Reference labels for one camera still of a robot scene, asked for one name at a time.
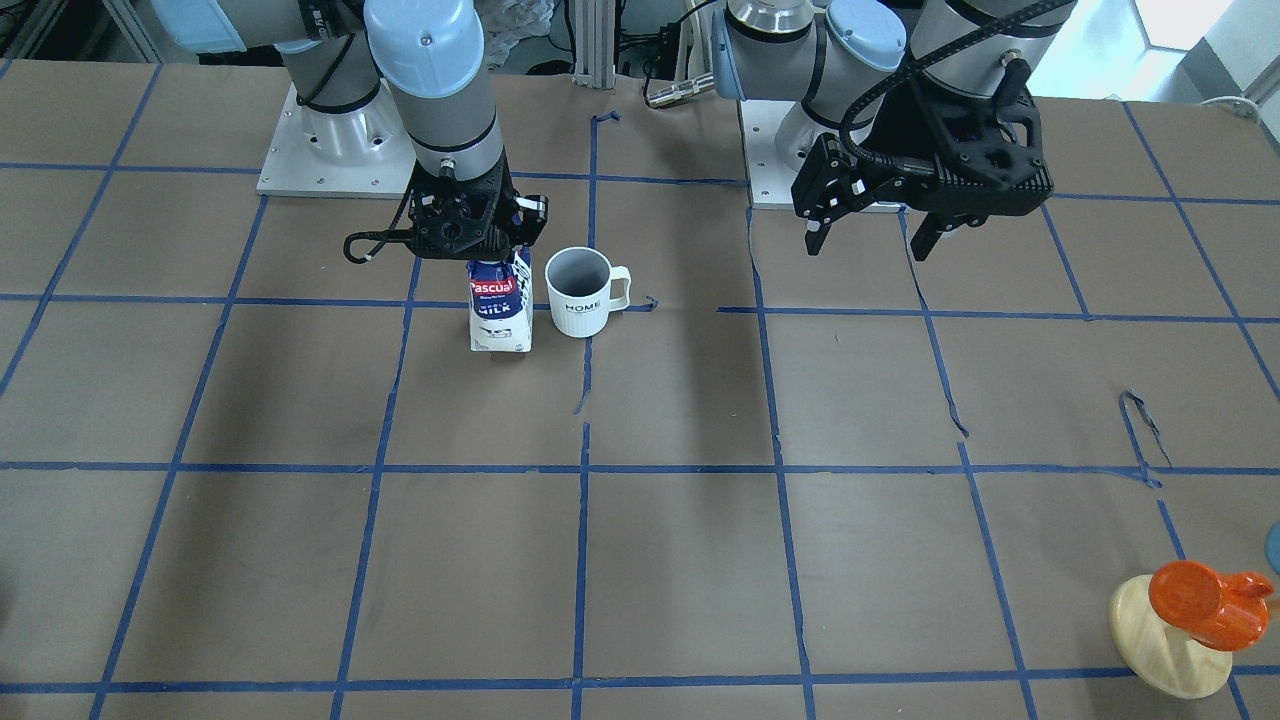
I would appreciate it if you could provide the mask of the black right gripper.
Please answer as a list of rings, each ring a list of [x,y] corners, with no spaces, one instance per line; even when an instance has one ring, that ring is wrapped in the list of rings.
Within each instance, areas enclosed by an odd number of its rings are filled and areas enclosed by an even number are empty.
[[[408,247],[424,259],[507,263],[536,243],[549,219],[548,199],[521,195],[506,160],[472,179],[417,163],[408,192]]]

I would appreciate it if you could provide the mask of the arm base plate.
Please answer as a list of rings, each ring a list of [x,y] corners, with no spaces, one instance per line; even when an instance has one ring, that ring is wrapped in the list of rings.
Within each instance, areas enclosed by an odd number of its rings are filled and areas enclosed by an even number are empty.
[[[792,211],[791,187],[817,136],[827,128],[790,101],[741,101],[739,117],[750,206]]]
[[[387,88],[364,108],[301,108],[291,86],[256,190],[264,196],[399,199],[416,163]]]

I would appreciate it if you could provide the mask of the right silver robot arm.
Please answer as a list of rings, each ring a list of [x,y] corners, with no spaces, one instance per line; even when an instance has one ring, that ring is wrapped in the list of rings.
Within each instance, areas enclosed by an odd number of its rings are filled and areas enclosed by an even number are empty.
[[[320,117],[360,118],[392,102],[385,126],[411,145],[413,169],[397,220],[349,234],[347,249],[367,241],[371,255],[396,243],[424,259],[508,261],[539,240],[549,202],[513,184],[471,1],[156,1],[154,9],[192,53],[274,47],[297,105]]]

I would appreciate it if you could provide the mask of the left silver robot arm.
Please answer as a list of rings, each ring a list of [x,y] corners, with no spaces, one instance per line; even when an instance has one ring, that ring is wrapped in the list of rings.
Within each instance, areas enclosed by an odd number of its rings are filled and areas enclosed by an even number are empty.
[[[809,255],[878,202],[922,211],[918,261],[947,233],[1053,195],[1028,83],[1073,1],[716,1],[719,96],[792,102],[809,145],[790,186]]]

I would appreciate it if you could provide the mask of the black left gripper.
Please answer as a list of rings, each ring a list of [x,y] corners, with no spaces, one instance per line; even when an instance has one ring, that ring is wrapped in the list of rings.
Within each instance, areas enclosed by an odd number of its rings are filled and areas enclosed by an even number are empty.
[[[855,150],[819,135],[791,186],[806,254],[818,256],[831,224],[874,202],[925,213],[909,245],[916,263],[956,225],[1034,211],[1053,181],[1029,78],[1030,64],[1011,60],[993,96],[969,97],[920,73],[884,95]]]

